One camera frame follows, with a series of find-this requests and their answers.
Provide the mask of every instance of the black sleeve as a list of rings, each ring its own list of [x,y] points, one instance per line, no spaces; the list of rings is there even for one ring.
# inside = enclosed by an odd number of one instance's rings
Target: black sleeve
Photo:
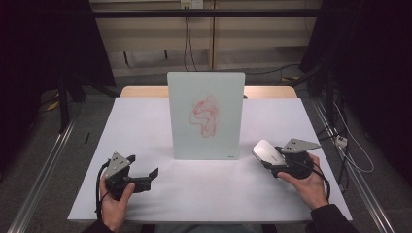
[[[313,225],[317,233],[359,233],[335,205],[322,206],[311,213]]]
[[[95,221],[83,233],[113,233],[101,220]]]

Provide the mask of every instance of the hand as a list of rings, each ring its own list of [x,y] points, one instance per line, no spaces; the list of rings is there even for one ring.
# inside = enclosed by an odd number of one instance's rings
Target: hand
[[[319,157],[309,153],[313,162],[320,166]],[[315,170],[320,172],[317,166],[314,166]],[[298,180],[288,173],[280,172],[278,177],[296,188],[303,202],[313,211],[321,206],[328,205],[324,180],[315,173],[312,173],[308,178]]]
[[[120,232],[126,217],[128,200],[134,191],[134,185],[134,183],[130,183],[126,187],[119,201],[114,199],[110,193],[103,198],[101,203],[102,220],[111,231]],[[108,192],[108,189],[106,188],[106,175],[101,177],[99,186],[100,196],[105,195]]]

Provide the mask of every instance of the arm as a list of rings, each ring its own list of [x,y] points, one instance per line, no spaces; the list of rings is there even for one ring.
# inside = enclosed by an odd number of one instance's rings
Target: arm
[[[103,196],[101,200],[102,205],[102,220],[95,221],[88,229],[87,232],[120,232],[121,226],[124,223],[126,217],[127,203],[134,191],[134,183],[130,183],[119,201],[115,200],[106,188],[106,177],[102,176],[100,179],[100,196]]]
[[[319,157],[310,153],[309,155],[313,162],[319,166]],[[358,232],[335,205],[330,205],[327,202],[324,181],[317,174],[312,173],[308,178],[303,180],[298,180],[283,172],[278,173],[278,177],[293,185],[303,202],[312,210],[311,216],[313,224],[309,224],[308,227],[311,228],[313,232]]]

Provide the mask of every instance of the white cable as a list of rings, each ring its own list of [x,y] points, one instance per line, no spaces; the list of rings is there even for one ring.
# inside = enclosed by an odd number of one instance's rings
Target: white cable
[[[370,159],[370,157],[369,157],[369,155],[367,154],[367,152],[363,149],[363,147],[361,147],[361,145],[358,143],[358,141],[357,141],[357,140],[355,139],[355,137],[352,135],[351,131],[349,130],[348,125],[347,125],[346,122],[345,122],[344,117],[343,117],[342,114],[340,113],[339,107],[336,105],[335,102],[333,102],[333,104],[334,104],[334,106],[336,107],[337,112],[340,114],[340,117],[342,117],[343,124],[345,125],[346,130],[348,130],[349,135],[350,135],[351,138],[355,141],[355,143],[360,147],[360,149],[363,151],[363,153],[366,155],[366,157],[367,157],[367,159],[369,160],[370,165],[372,166],[372,168],[371,168],[370,170],[367,170],[367,171],[366,171],[366,170],[363,170],[362,168],[360,168],[360,167],[355,163],[354,160],[352,160],[351,158],[349,158],[345,153],[343,153],[344,156],[345,156],[345,157],[348,159],[348,161],[349,161],[352,165],[354,165],[354,167],[357,168],[358,170],[360,170],[360,171],[362,171],[362,172],[365,172],[365,173],[371,173],[371,172],[373,172],[373,170],[375,170],[375,166],[373,165],[372,159]]]

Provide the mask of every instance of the white table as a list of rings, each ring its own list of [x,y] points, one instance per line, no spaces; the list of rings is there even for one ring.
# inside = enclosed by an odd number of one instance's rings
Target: white table
[[[276,180],[252,155],[265,139],[283,146],[290,138],[319,143],[300,99],[245,99],[239,160],[176,160],[173,157],[168,99],[117,99],[68,217],[90,221],[95,215],[95,182],[114,151],[136,154],[131,177],[159,168],[152,190],[133,194],[127,220],[139,223],[238,223],[310,220],[310,210],[294,188]],[[322,149],[312,150],[330,181],[330,203],[352,217]]]

